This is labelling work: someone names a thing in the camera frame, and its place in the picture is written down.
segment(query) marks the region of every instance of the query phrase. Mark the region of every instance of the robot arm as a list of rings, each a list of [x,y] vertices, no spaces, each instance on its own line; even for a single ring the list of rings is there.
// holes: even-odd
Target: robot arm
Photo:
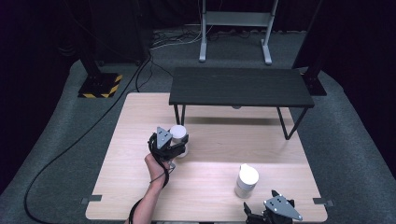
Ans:
[[[265,211],[261,215],[251,213],[250,208],[244,203],[244,211],[247,215],[246,223],[253,224],[292,224],[293,219],[303,220],[303,217],[294,209],[294,200],[287,200],[275,190],[272,190],[274,198],[264,201]]]

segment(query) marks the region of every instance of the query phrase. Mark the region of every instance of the metal bracket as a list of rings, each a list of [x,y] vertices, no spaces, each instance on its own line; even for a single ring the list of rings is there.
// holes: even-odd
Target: metal bracket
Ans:
[[[81,199],[81,204],[88,204],[88,202],[100,202],[102,201],[102,195],[91,195],[89,198]]]
[[[325,207],[335,206],[333,200],[326,200],[324,198],[314,198],[314,204],[323,204]]]
[[[266,208],[270,209],[275,214],[281,215],[283,217],[294,218],[302,221],[303,217],[294,209],[293,206],[288,202],[288,200],[281,194],[275,196],[274,198],[264,201]]]
[[[172,139],[172,134],[161,127],[157,127],[157,148],[160,149],[169,140]]]

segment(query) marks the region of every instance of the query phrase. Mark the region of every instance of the gray carpet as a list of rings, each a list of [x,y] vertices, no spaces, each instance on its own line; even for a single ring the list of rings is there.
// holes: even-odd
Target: gray carpet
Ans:
[[[205,63],[198,62],[199,42],[153,49],[151,53],[153,61],[171,74],[178,66],[291,68],[304,33],[272,34],[271,66],[263,63],[261,37],[252,34],[249,38],[233,36],[210,41]],[[80,62],[72,66],[46,130],[0,197],[0,223],[35,223],[23,210],[25,191],[35,175],[66,150],[31,187],[27,200],[31,213],[52,223],[122,223],[90,221],[85,218],[87,205],[80,203],[92,193],[125,94],[134,89],[134,80],[128,84],[137,67],[106,64],[100,69],[123,75],[115,96],[77,98],[86,73]],[[321,196],[335,202],[334,207],[328,208],[325,223],[396,223],[395,179],[343,89],[324,73],[319,79],[328,95],[313,97],[316,105],[308,110],[298,133]],[[170,91],[172,77],[153,63],[144,68],[139,83],[146,80],[140,91]],[[291,110],[295,119],[299,112]]]

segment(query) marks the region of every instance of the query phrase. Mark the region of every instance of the white object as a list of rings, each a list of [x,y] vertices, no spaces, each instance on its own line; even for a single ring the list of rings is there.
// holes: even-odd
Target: white object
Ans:
[[[187,130],[183,125],[175,125],[171,128],[170,133],[172,134],[172,145],[180,143],[181,140],[186,136]],[[186,151],[178,155],[178,158],[183,158],[189,152],[187,144],[185,145]]]
[[[240,198],[248,198],[251,195],[254,187],[259,181],[259,172],[253,167],[242,164],[239,170],[238,178],[236,179],[235,193]]]

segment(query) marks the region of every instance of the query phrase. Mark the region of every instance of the human arm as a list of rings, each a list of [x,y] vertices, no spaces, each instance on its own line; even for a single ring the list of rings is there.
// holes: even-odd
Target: human arm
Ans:
[[[145,163],[148,167],[151,182],[145,196],[134,210],[134,224],[149,224],[151,222],[155,205],[158,202],[161,190],[163,189],[163,183],[165,182],[164,169],[155,161],[151,153],[146,156]],[[163,162],[163,165],[166,169],[169,169],[167,162]]]

